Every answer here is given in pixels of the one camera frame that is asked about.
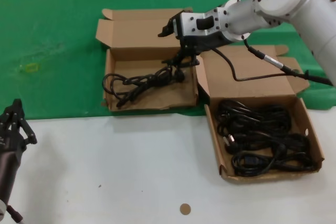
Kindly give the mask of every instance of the box lid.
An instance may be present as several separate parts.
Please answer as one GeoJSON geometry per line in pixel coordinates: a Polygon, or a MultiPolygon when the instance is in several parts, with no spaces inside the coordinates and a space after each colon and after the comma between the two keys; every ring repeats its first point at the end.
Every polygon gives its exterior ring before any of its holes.
{"type": "MultiPolygon", "coordinates": [[[[280,57],[288,52],[286,46],[253,46],[279,60],[292,69],[302,72],[296,59],[280,57]]],[[[219,50],[232,62],[237,78],[282,73],[273,65],[255,57],[245,46],[224,46],[219,50]]],[[[213,51],[204,52],[197,67],[199,84],[210,98],[250,98],[296,95],[309,86],[307,80],[296,77],[272,77],[260,80],[235,81],[228,63],[213,51]]]]}
{"type": "Polygon", "coordinates": [[[159,38],[162,27],[182,9],[102,11],[96,38],[111,48],[179,47],[174,36],[159,38]]]}

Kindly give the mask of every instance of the green mat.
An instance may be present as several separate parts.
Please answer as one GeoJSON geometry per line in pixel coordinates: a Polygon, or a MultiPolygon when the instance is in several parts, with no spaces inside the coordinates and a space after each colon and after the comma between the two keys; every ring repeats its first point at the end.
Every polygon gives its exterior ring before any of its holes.
{"type": "MultiPolygon", "coordinates": [[[[226,1],[0,0],[0,108],[21,98],[29,119],[110,115],[100,105],[105,52],[95,40],[103,8],[192,6],[196,12],[204,12],[226,1]]],[[[303,70],[323,76],[290,25],[255,32],[249,42],[286,44],[303,70]]],[[[310,109],[336,104],[335,89],[321,84],[312,83],[301,96],[310,109]]],[[[204,113],[202,105],[170,112],[204,113]]]]}

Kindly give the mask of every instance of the table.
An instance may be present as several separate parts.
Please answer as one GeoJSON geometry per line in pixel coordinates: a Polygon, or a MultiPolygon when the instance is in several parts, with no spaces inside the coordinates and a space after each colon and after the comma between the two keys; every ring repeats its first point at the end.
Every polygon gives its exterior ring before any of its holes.
{"type": "Polygon", "coordinates": [[[252,185],[219,176],[204,116],[29,121],[38,144],[23,156],[10,204],[27,224],[335,223],[336,108],[309,114],[322,170],[252,185]]]}

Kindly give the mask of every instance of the power cord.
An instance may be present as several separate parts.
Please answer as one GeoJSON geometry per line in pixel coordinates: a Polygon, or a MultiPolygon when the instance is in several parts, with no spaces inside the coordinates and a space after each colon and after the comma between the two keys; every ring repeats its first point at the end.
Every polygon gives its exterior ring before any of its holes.
{"type": "Polygon", "coordinates": [[[253,55],[255,55],[256,57],[258,57],[259,59],[265,60],[268,63],[274,65],[275,67],[279,68],[284,73],[275,73],[275,74],[268,74],[268,75],[264,75],[264,76],[256,76],[256,77],[248,77],[248,78],[237,78],[235,67],[233,66],[233,64],[229,60],[229,58],[227,58],[217,48],[210,47],[210,46],[208,46],[207,44],[205,44],[205,43],[203,43],[201,41],[199,43],[202,44],[204,47],[206,47],[208,50],[212,50],[213,52],[215,52],[218,55],[220,55],[229,64],[229,66],[231,68],[233,79],[235,81],[259,80],[259,79],[265,79],[265,78],[277,77],[277,76],[294,76],[294,77],[303,78],[305,80],[309,80],[309,81],[313,81],[313,82],[317,82],[317,83],[333,86],[333,84],[331,83],[331,81],[329,79],[323,78],[323,77],[319,77],[319,76],[311,76],[309,74],[309,71],[306,71],[305,73],[297,73],[296,71],[294,71],[291,68],[289,68],[289,67],[285,66],[284,64],[282,64],[280,61],[277,61],[277,60],[273,59],[272,57],[264,54],[263,52],[260,52],[259,50],[256,50],[253,47],[251,47],[247,43],[246,39],[244,40],[244,44],[247,47],[247,50],[249,52],[251,52],[253,55]]]}
{"type": "Polygon", "coordinates": [[[184,79],[184,73],[180,68],[177,67],[173,74],[173,67],[166,66],[157,71],[155,74],[147,74],[146,76],[135,76],[131,78],[127,78],[117,73],[109,73],[104,76],[102,87],[106,93],[115,96],[119,100],[117,108],[121,108],[127,102],[135,101],[140,94],[150,88],[163,87],[173,82],[183,82],[184,79]],[[112,80],[110,82],[109,89],[107,89],[106,80],[109,77],[112,77],[112,80]],[[114,90],[115,81],[122,81],[122,84],[125,86],[134,85],[136,87],[127,92],[116,92],[114,90]]]}
{"type": "Polygon", "coordinates": [[[223,137],[225,149],[232,154],[235,174],[254,177],[271,169],[303,172],[316,168],[310,152],[310,141],[291,130],[291,118],[282,105],[249,108],[244,104],[223,100],[216,112],[217,133],[223,137]],[[249,151],[270,148],[272,156],[249,151]],[[296,161],[297,165],[288,164],[296,161]]]}
{"type": "Polygon", "coordinates": [[[240,102],[223,100],[218,104],[216,118],[220,122],[217,130],[225,136],[224,129],[232,133],[264,131],[284,135],[291,129],[291,118],[282,105],[267,105],[252,109],[240,102]]]}

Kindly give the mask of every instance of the cardboard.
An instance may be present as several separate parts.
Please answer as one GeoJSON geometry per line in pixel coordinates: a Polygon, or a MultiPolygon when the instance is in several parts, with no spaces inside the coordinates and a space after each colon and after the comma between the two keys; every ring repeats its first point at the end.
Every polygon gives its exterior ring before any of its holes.
{"type": "MultiPolygon", "coordinates": [[[[173,58],[180,49],[174,36],[159,38],[162,27],[181,9],[110,10],[104,9],[105,19],[98,21],[96,38],[109,49],[106,54],[105,74],[118,73],[125,77],[154,74],[165,67],[162,60],[173,58]]],[[[104,92],[110,111],[165,110],[197,105],[197,79],[195,68],[183,69],[185,80],[165,87],[151,88],[133,103],[118,109],[118,99],[104,92]]],[[[116,92],[129,91],[135,86],[114,83],[116,92]]]]}
{"type": "MultiPolygon", "coordinates": [[[[278,59],[290,68],[300,69],[296,59],[282,57],[288,52],[286,46],[253,46],[257,50],[278,59]]],[[[236,70],[237,78],[247,78],[263,76],[266,74],[282,73],[273,65],[262,61],[249,53],[245,46],[225,46],[219,50],[228,57],[236,70]]],[[[218,103],[222,99],[233,99],[247,106],[261,106],[271,103],[285,105],[292,118],[292,132],[305,134],[311,141],[311,155],[318,167],[313,172],[318,172],[324,160],[323,152],[318,138],[310,121],[307,109],[302,99],[297,98],[296,94],[309,86],[309,82],[295,77],[272,77],[260,80],[250,80],[237,82],[233,79],[232,71],[227,62],[209,51],[201,54],[200,65],[196,68],[199,84],[207,92],[210,104],[205,106],[207,119],[213,139],[215,156],[218,164],[219,174],[227,180],[236,182],[259,182],[263,180],[278,180],[284,178],[300,177],[305,173],[289,173],[271,170],[269,173],[257,177],[239,177],[234,174],[231,166],[232,155],[225,150],[223,138],[217,134],[217,122],[214,113],[218,103]]],[[[261,150],[259,154],[270,155],[270,150],[261,150]]]]}

